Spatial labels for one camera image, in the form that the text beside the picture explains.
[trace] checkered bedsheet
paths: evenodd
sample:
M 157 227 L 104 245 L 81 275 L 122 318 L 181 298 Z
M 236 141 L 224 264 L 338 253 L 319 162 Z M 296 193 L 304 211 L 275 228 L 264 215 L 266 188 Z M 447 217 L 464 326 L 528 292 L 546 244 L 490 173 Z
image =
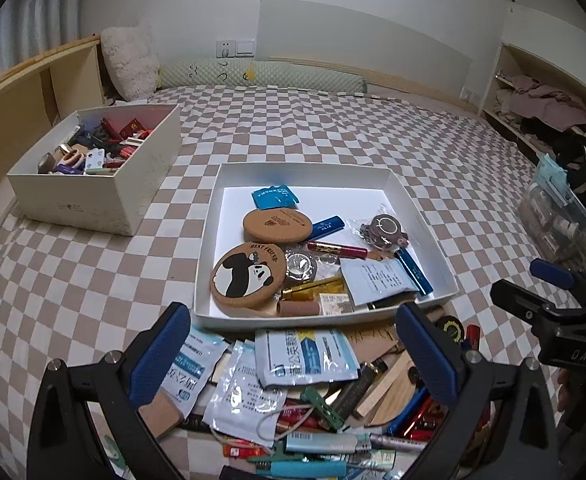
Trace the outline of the checkered bedsheet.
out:
M 370 96 L 275 88 L 177 88 L 155 102 L 182 108 L 183 145 L 134 237 L 31 221 L 0 230 L 0 463 L 26 477 L 26 445 L 46 363 L 98 360 L 123 349 L 170 301 L 192 304 L 207 204 L 223 162 L 307 161 L 396 172 L 439 240 L 460 290 L 447 304 L 482 328 L 480 350 L 519 363 L 538 351 L 525 325 L 490 306 L 509 278 L 554 301 L 531 278 L 535 248 L 516 218 L 534 167 L 479 121 Z M 555 382 L 546 370 L 553 398 Z M 176 431 L 163 447 L 191 478 L 216 478 L 219 444 Z

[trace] white box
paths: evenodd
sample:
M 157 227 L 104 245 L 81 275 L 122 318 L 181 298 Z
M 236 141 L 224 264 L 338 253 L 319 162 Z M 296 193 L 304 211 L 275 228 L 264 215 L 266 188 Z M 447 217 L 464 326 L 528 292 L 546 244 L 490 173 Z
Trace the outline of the white box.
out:
M 153 133 L 113 175 L 37 174 L 42 155 L 53 152 L 77 124 L 98 126 L 103 117 L 118 131 L 138 118 Z M 80 110 L 36 142 L 11 168 L 8 179 L 20 208 L 33 220 L 134 235 L 181 146 L 180 114 L 174 105 Z
M 224 330 L 254 330 L 293 326 L 339 325 L 384 319 L 397 308 L 352 312 L 340 316 L 275 317 L 275 302 L 253 310 L 219 306 L 211 296 L 209 280 L 215 263 L 227 251 L 248 241 L 242 220 L 255 203 L 251 193 L 262 187 L 289 186 L 299 198 L 298 209 L 313 222 L 331 216 L 371 219 L 382 205 L 391 208 L 410 238 L 409 252 L 433 286 L 417 301 L 424 306 L 443 303 L 458 292 L 444 254 L 411 197 L 390 170 L 342 164 L 308 162 L 238 162 L 222 164 L 211 202 L 195 279 L 194 314 L 197 325 Z M 362 246 L 348 227 L 322 238 L 337 244 Z

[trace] panda illustration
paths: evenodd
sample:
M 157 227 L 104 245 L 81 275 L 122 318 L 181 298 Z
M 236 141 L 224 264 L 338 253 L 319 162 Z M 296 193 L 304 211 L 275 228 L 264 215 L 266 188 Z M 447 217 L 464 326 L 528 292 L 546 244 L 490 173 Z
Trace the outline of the panda illustration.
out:
M 266 262 L 257 263 L 259 256 L 252 253 L 231 254 L 217 268 L 213 283 L 217 291 L 227 298 L 242 298 L 273 283 Z

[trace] green clip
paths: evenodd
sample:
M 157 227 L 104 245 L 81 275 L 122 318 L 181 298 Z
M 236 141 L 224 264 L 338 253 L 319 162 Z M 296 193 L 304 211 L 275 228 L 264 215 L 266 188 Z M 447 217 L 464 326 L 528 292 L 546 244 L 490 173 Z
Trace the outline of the green clip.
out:
M 272 455 L 263 456 L 249 456 L 246 461 L 249 463 L 262 463 L 262 462 L 285 462 L 285 461 L 301 462 L 304 460 L 304 455 L 301 453 L 295 453 L 293 455 L 287 455 L 284 453 L 284 443 L 280 440 L 275 443 L 275 453 Z
M 312 386 L 307 386 L 299 398 L 302 402 L 308 402 L 311 404 L 335 431 L 344 426 L 344 419 L 326 402 L 324 402 L 322 396 Z

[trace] fluffy pillow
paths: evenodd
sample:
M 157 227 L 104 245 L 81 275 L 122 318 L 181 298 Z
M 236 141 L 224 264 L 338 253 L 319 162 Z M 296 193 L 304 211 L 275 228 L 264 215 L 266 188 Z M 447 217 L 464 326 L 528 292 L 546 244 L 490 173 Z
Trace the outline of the fluffy pillow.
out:
M 100 43 L 118 93 L 126 101 L 151 97 L 160 83 L 160 63 L 150 26 L 105 28 Z

